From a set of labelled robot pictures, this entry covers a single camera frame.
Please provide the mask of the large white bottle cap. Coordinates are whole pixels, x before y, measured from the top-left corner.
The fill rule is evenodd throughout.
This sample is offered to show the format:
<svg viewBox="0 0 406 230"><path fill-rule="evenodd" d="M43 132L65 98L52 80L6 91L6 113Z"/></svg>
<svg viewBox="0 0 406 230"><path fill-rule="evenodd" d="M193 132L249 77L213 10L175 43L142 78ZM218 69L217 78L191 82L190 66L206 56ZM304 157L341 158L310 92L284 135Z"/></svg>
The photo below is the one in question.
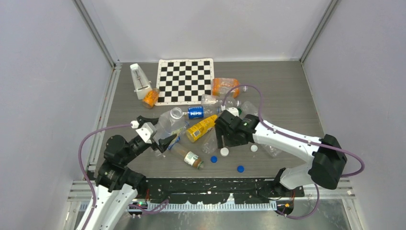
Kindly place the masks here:
<svg viewBox="0 0 406 230"><path fill-rule="evenodd" d="M228 148L221 148L220 149L220 155L223 157L226 157L229 155L229 149Z"/></svg>

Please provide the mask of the tall clear juice bottle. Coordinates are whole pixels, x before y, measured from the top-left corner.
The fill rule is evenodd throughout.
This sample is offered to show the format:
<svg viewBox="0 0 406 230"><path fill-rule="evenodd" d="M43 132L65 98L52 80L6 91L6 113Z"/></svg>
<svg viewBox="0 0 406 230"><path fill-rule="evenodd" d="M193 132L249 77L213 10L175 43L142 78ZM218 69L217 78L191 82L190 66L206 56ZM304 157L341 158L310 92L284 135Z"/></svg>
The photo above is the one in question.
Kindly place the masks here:
<svg viewBox="0 0 406 230"><path fill-rule="evenodd" d="M154 135L154 139L165 139L172 135L179 137L189 126L182 109L174 107L159 117L158 123L155 125L157 133Z"/></svg>

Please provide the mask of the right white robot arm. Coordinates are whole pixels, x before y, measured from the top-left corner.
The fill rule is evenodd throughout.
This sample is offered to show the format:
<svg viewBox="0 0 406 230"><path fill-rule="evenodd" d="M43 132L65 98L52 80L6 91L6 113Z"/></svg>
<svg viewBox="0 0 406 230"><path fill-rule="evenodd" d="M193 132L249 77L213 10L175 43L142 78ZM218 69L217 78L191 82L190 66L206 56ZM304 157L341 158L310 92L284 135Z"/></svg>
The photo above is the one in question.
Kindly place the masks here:
<svg viewBox="0 0 406 230"><path fill-rule="evenodd" d="M248 143L272 146L290 153L304 164L281 168L273 182L278 196L287 196L293 189L308 184L334 190L342 176L347 157L341 152L338 140L326 134L323 138L301 135L255 115L243 119L225 110L215 121L219 148L236 147Z"/></svg>

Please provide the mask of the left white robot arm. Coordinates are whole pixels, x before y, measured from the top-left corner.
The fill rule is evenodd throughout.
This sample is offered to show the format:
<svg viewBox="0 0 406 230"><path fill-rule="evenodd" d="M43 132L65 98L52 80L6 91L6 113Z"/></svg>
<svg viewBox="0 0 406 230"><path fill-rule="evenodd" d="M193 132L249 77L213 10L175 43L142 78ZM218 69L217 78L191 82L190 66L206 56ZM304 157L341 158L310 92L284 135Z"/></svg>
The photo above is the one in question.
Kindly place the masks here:
<svg viewBox="0 0 406 230"><path fill-rule="evenodd" d="M100 128L89 133L80 143L78 160L84 179L91 191L90 204L77 226L78 230L112 230L134 198L142 198L147 192L146 177L131 170L128 164L148 148L164 153L176 139L173 134L167 138L154 140L158 118L139 116L123 125ZM106 142L104 162L91 182L82 162L82 149L92 135L109 129L130 127L136 136L127 141L123 136L114 135Z"/></svg>

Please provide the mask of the clear bottle near right arm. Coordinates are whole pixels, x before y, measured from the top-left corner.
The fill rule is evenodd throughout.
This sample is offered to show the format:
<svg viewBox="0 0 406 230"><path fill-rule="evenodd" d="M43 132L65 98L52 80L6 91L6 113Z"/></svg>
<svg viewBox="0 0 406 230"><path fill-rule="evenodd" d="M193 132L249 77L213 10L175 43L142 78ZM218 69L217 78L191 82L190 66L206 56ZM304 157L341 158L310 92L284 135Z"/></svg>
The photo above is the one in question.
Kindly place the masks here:
<svg viewBox="0 0 406 230"><path fill-rule="evenodd" d="M253 103L251 103L251 102L249 102L249 101L245 101L244 103L242 103L240 109L241 109L241 115L240 115L240 117L241 117L242 119L244 119L244 117L245 117L246 115L259 116L259 109L258 109ZM278 149L278 148L275 148L275 147L272 147L272 146L269 146L269 145L263 145L263 144L261 144L260 146L261 146L262 149L263 149L264 151L266 151L266 153L267 153L270 157L272 157L272 158L275 158L275 157L277 157L280 153L282 153L282 150L280 150L280 149Z"/></svg>

